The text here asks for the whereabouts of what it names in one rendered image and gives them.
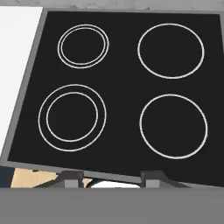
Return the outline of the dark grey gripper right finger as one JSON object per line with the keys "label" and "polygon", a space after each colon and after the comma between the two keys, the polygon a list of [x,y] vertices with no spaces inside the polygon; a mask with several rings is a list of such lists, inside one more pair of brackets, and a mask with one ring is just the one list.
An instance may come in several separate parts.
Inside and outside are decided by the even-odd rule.
{"label": "dark grey gripper right finger", "polygon": [[141,171],[142,188],[187,188],[187,185],[169,179],[162,171]]}

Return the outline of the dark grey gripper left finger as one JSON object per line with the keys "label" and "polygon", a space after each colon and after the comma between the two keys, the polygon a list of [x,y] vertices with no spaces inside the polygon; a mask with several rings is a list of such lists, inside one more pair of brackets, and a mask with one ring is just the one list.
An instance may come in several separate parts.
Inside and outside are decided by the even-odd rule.
{"label": "dark grey gripper left finger", "polygon": [[62,171],[55,180],[38,185],[38,188],[83,188],[83,171]]}

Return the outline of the white round knob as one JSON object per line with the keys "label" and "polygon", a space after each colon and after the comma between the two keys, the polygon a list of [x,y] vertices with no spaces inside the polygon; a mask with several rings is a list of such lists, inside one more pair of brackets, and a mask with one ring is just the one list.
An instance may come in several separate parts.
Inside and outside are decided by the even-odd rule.
{"label": "white round knob", "polygon": [[101,179],[92,179],[86,184],[86,188],[139,188],[139,185],[115,181],[106,181]]}

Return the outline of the black glass hob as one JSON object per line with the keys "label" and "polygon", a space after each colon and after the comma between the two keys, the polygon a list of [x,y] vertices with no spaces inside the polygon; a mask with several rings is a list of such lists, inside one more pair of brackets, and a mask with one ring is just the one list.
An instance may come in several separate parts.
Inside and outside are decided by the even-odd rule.
{"label": "black glass hob", "polygon": [[222,23],[43,10],[0,165],[224,187]]}

